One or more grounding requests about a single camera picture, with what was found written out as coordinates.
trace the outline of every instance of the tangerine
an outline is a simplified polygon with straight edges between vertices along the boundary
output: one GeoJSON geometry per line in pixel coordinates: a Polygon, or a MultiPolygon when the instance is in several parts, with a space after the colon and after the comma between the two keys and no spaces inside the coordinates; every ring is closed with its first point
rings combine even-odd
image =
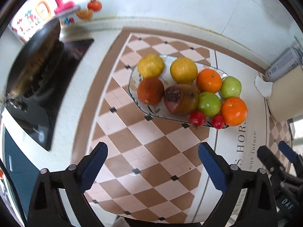
{"type": "Polygon", "coordinates": [[[164,95],[164,85],[156,77],[143,79],[137,88],[138,98],[141,102],[155,106],[164,95]]]}
{"type": "Polygon", "coordinates": [[[197,87],[200,91],[217,93],[222,86],[220,75],[212,69],[204,69],[197,76],[197,87]]]}
{"type": "Polygon", "coordinates": [[[239,97],[230,97],[223,102],[221,114],[227,125],[238,126],[246,119],[247,106],[239,97]]]}

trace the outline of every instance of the red cherry tomato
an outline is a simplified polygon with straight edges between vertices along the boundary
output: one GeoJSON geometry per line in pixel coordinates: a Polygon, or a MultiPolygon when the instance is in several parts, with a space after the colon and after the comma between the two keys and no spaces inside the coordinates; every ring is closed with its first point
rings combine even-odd
{"type": "Polygon", "coordinates": [[[221,114],[216,114],[215,116],[213,116],[212,125],[214,128],[216,128],[217,130],[220,130],[224,127],[224,124],[225,124],[225,121],[221,114]]]}
{"type": "Polygon", "coordinates": [[[205,123],[205,114],[199,110],[195,110],[190,114],[189,121],[193,126],[201,126],[205,123]]]}

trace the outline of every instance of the can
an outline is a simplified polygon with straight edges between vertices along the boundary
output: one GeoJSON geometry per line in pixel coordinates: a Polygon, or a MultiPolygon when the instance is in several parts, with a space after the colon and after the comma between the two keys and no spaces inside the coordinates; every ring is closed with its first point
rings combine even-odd
{"type": "Polygon", "coordinates": [[[285,53],[265,71],[266,80],[268,82],[275,82],[298,65],[302,65],[302,55],[302,50],[295,47],[286,50],[285,53]]]}

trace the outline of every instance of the wall tile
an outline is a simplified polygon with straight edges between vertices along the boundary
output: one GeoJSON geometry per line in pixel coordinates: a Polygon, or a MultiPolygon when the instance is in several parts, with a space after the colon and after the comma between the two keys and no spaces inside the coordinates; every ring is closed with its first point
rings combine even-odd
{"type": "Polygon", "coordinates": [[[182,21],[222,32],[239,0],[102,0],[102,17],[138,16],[182,21]]]}
{"type": "Polygon", "coordinates": [[[283,27],[288,27],[288,25],[293,21],[293,18],[287,11],[287,9],[280,3],[279,0],[253,0],[258,5],[263,7],[279,24],[283,27]]]}
{"type": "Polygon", "coordinates": [[[294,42],[293,35],[252,0],[240,0],[223,35],[245,45],[269,63],[294,42]]]}

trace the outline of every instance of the diamond pattern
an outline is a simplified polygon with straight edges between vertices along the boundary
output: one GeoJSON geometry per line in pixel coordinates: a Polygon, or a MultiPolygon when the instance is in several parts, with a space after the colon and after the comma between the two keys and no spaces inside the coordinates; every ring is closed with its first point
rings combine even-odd
{"type": "Polygon", "coordinates": [[[147,54],[211,61],[209,49],[201,45],[133,33],[106,90],[90,148],[102,140],[109,157],[85,196],[121,216],[183,223],[201,176],[197,147],[209,128],[193,130],[188,124],[146,116],[133,103],[128,96],[131,67],[147,54]]]}
{"type": "Polygon", "coordinates": [[[280,162],[287,168],[289,160],[278,150],[278,144],[285,141],[289,144],[291,134],[287,122],[277,123],[272,116],[269,116],[269,149],[280,160],[280,162]]]}

